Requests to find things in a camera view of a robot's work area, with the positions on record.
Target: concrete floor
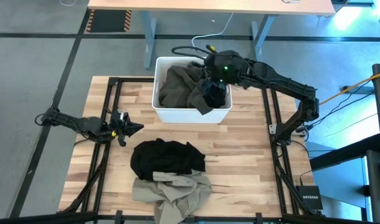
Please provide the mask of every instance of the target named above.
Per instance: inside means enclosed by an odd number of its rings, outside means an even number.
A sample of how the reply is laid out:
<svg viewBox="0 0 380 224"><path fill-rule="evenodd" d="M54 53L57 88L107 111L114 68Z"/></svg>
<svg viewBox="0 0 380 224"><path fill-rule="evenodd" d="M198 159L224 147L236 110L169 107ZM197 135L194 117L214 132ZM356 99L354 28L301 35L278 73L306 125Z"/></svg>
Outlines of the concrete floor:
<svg viewBox="0 0 380 224"><path fill-rule="evenodd" d="M62 6L58 0L0 0L0 32L74 34L78 31L86 5L86 0L78 0L72 7ZM153 12L153 15L159 21L158 34L219 32L229 16L206 12ZM136 17L134 12L131 34L142 33ZM226 34L250 35L250 22L261 19L261 15L235 14ZM380 24L370 7L346 7L330 18L280 16L273 23L269 35L380 37ZM33 119L50 105L73 42L73 39L0 39L0 218L9 212L14 200L13 192L21 182L34 148L39 127ZM189 44L190 40L157 40L154 60L171 55L173 46ZM252 43L246 40L197 40L196 44L211 44L217 50L233 49L244 56L252 53ZM144 47L143 39L82 40L59 105L61 111L81 116L94 75L152 75L154 65L150 71L143 69ZM320 100L335 94L343 85L354 84L370 76L371 65L380 63L378 42L275 41L266 42L262 52L262 61L277 72L317 88ZM340 96L322 106L321 115L327 114L345 97ZM374 97L370 96L326 119L311 131L310 141L339 148L370 136L378 131L376 117L325 137L375 112ZM361 129L363 133L355 135L356 130ZM72 131L52 128L22 216L56 211L75 137ZM338 211L339 205L326 204L328 213Z"/></svg>

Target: olive green cloth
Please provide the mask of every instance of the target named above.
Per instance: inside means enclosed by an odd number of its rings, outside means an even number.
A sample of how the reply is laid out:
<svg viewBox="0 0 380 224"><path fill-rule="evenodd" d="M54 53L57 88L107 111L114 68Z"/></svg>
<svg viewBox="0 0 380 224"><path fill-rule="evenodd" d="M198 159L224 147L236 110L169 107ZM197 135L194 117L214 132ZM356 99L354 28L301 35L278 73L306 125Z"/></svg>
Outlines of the olive green cloth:
<svg viewBox="0 0 380 224"><path fill-rule="evenodd" d="M159 103L167 108L196 108L202 115L212 111L206 103L202 84L204 70L197 67L172 65L159 91Z"/></svg>
<svg viewBox="0 0 380 224"><path fill-rule="evenodd" d="M199 208L212 193L207 177L199 171L191 175L154 172L155 181L136 178L133 183L133 200L156 202L156 224L178 224Z"/></svg>

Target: white bin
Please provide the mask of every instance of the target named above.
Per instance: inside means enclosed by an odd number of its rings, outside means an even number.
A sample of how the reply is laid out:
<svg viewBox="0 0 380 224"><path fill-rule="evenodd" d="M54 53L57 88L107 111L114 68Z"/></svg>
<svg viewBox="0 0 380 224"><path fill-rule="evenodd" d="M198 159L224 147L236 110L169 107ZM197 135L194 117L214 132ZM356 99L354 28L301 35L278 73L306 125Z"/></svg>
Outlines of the white bin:
<svg viewBox="0 0 380 224"><path fill-rule="evenodd" d="M164 123L209 123L217 124L222 122L225 116L232 108L232 89L230 85L227 88L225 105L218 109L213 109L205 115L201 115L197 109L192 108L164 108L159 104L158 94L166 80L166 72L172 65L186 67L189 62L198 62L203 64L203 61L195 57L159 57L157 58L154 90L153 90L153 108L157 112L159 118Z"/></svg>

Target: beige cloth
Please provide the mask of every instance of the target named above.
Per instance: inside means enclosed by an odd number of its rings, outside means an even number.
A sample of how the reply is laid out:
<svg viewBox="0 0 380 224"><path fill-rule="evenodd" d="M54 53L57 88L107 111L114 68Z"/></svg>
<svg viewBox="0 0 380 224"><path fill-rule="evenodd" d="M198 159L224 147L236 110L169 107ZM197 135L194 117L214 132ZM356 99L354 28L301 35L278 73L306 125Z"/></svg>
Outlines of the beige cloth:
<svg viewBox="0 0 380 224"><path fill-rule="evenodd" d="M178 224L199 208L212 193L207 177L193 170L192 175L154 172L155 181L136 178L133 183L133 200L156 202L156 224Z"/></svg>

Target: wooden table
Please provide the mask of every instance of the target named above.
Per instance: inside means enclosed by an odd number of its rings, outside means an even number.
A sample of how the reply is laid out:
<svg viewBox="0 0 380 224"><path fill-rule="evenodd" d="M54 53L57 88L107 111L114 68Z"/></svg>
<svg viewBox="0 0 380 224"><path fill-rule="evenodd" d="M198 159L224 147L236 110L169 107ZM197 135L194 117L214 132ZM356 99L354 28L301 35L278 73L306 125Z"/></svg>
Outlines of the wooden table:
<svg viewBox="0 0 380 224"><path fill-rule="evenodd" d="M108 77L93 77L83 116L100 116L107 81ZM115 215L117 210L125 215L154 214L152 203L132 199L135 173L130 168L130 157L139 143L162 138L181 143L189 141L206 155L205 175L211 181L213 193L207 203L194 212L195 216L255 217L255 213L260 212L264 218L282 217L261 90L232 86L233 107L221 124L164 124L151 107L152 92L152 83L123 84L118 108L129 112L133 122L145 127L126 139L126 147L120 147L117 140L112 142L99 214ZM296 110L295 100L278 93L278 101L285 122ZM274 109L270 106L274 118ZM293 139L303 143L302 138ZM68 207L85 186L93 147L94 143L89 141L74 147L59 210ZM298 144L290 145L288 153L297 185L300 174L310 170L308 154ZM302 180L305 185L313 185L311 173L303 175ZM291 213L285 185L284 193L287 210Z"/></svg>
<svg viewBox="0 0 380 224"><path fill-rule="evenodd" d="M146 37L145 68L151 65L154 48L156 19L150 11L204 11L265 14L259 26L251 22L258 59L260 49L268 34L273 20L280 14L291 15L333 15L335 13L331 0L300 0L297 3L284 3L282 0L89 0L89 9L139 10L141 23Z"/></svg>

